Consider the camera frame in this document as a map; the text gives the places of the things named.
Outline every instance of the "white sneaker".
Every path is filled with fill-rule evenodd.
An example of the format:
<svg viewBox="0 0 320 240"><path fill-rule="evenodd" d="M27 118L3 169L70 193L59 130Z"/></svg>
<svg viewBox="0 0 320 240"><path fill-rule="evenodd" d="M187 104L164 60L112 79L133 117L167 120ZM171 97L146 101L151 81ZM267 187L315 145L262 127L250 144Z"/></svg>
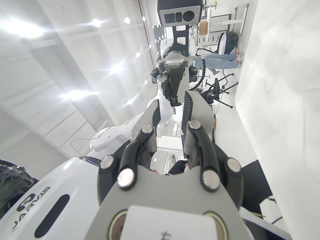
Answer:
<svg viewBox="0 0 320 240"><path fill-rule="evenodd" d="M241 64L242 64L242 61L243 61L243 53L237 54L236 61L238 62L238 69L241 68Z"/></svg>

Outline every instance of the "black office chair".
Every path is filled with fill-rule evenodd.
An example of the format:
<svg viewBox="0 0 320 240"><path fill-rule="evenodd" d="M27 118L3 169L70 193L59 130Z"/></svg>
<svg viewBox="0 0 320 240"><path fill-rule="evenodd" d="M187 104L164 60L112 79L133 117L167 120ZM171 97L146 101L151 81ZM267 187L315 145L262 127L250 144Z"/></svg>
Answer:
<svg viewBox="0 0 320 240"><path fill-rule="evenodd" d="M212 104L214 101L217 101L219 103L222 103L228 107L230 107L231 109L233 108L233 106L231 105L228 105L224 102L221 102L220 101L220 97L219 95L222 94L222 93L226 93L226 94L229 94L229 92L227 90L233 88L234 86L238 85L238 82L236 82L235 84L233 84L232 86L230 86L229 88L226 88L226 89L220 89L220 85L219 85L219 81L222 81L224 79L226 79L227 77L229 76L233 76L234 73L230 73L228 74L227 76L224 76L222 79L219 79L218 78L215 78L214 80L214 84L209 84L207 81L205 82L206 86L207 85L210 85L210 88L206 91L204 91L201 96L206 100L206 102L210 105Z"/></svg>

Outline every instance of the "person's leg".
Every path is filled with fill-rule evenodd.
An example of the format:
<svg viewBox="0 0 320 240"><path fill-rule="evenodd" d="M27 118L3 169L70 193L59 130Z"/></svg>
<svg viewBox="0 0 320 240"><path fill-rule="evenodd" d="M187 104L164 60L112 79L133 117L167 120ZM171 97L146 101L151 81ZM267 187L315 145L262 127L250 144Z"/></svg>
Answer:
<svg viewBox="0 0 320 240"><path fill-rule="evenodd" d="M217 53L211 53L208 55L203 56L205 59L206 58L216 58L216 59L222 59L226 61L234 61L237 58L237 54L231 53L231 54L223 54L219 55Z"/></svg>
<svg viewBox="0 0 320 240"><path fill-rule="evenodd" d="M228 61L220 58L205 57L206 67L211 69L223 70L223 69L235 69L238 67L238 61L234 59L233 61ZM194 65L198 70L203 68L202 60L196 60Z"/></svg>

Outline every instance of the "person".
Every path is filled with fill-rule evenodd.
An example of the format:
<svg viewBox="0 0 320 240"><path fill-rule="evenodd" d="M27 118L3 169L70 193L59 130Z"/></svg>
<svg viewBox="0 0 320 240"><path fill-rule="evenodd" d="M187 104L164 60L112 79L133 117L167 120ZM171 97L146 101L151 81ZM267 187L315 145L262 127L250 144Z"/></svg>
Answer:
<svg viewBox="0 0 320 240"><path fill-rule="evenodd" d="M235 48L234 53L219 55L211 53L200 56L195 60L194 67L198 70L203 69L202 58L205 59L206 68L209 69L213 75L219 73L217 70L240 68L243 61L243 53L239 52L239 48Z"/></svg>

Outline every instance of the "white robot body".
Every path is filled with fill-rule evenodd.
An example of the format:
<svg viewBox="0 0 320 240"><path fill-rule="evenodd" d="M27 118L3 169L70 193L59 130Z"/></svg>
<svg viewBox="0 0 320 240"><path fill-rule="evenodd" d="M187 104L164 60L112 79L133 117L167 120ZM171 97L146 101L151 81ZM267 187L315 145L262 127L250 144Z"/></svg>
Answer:
<svg viewBox="0 0 320 240"><path fill-rule="evenodd" d="M51 171L0 220L0 239L83 239L100 207L98 170L98 164L74 157Z"/></svg>

